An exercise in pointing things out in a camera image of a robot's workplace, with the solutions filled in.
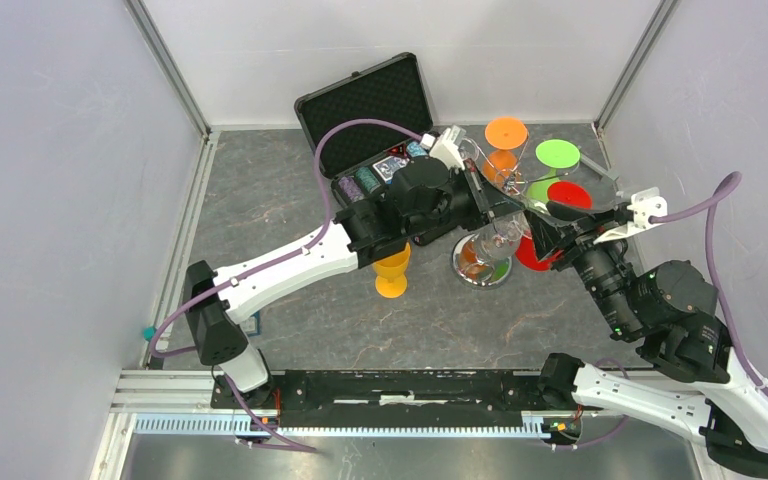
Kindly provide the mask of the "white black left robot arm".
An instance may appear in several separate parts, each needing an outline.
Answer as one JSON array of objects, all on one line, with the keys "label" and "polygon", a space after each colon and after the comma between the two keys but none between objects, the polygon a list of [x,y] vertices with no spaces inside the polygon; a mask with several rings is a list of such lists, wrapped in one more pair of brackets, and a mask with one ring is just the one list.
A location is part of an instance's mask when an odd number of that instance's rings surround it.
[{"label": "white black left robot arm", "polygon": [[274,381],[242,321],[312,283],[400,253],[414,237],[455,227],[477,230],[521,208],[472,162],[456,170],[421,157],[303,238],[228,267],[198,261],[186,270],[184,298],[199,361],[229,377],[248,406],[262,407],[273,397]]}]

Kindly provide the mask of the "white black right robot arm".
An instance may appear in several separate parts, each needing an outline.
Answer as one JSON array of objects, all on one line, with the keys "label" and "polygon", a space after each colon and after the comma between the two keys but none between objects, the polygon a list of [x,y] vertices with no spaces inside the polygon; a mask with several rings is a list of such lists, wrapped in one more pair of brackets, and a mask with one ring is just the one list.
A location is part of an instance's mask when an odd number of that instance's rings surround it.
[{"label": "white black right robot arm", "polygon": [[637,273],[625,257],[627,242],[607,236],[620,219],[615,209],[551,203],[524,216],[537,256],[554,270],[576,272],[611,338],[634,344],[657,372],[692,389],[666,393],[553,353],[537,382],[540,400],[622,413],[703,446],[724,468],[768,479],[768,396],[739,361],[736,337],[716,309],[718,289],[687,261]]}]

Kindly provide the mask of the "yellow plastic wine glass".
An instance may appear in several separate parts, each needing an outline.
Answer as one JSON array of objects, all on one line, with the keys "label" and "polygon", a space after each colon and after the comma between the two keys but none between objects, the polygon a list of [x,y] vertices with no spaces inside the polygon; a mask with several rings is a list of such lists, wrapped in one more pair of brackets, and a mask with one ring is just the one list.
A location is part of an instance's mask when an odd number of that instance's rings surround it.
[{"label": "yellow plastic wine glass", "polygon": [[404,249],[372,264],[376,274],[375,289],[384,298],[394,299],[403,295],[408,288],[405,275],[411,257],[411,246],[405,244]]}]

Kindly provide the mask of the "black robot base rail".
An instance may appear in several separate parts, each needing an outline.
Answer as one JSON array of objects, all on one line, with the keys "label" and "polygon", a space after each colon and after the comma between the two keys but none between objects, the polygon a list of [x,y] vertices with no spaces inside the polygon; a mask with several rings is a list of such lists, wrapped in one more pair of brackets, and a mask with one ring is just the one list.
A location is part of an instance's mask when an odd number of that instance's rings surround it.
[{"label": "black robot base rail", "polygon": [[238,409],[287,431],[350,434],[514,433],[570,445],[585,408],[553,397],[534,372],[516,370],[286,370],[237,398],[215,374],[210,405]]}]

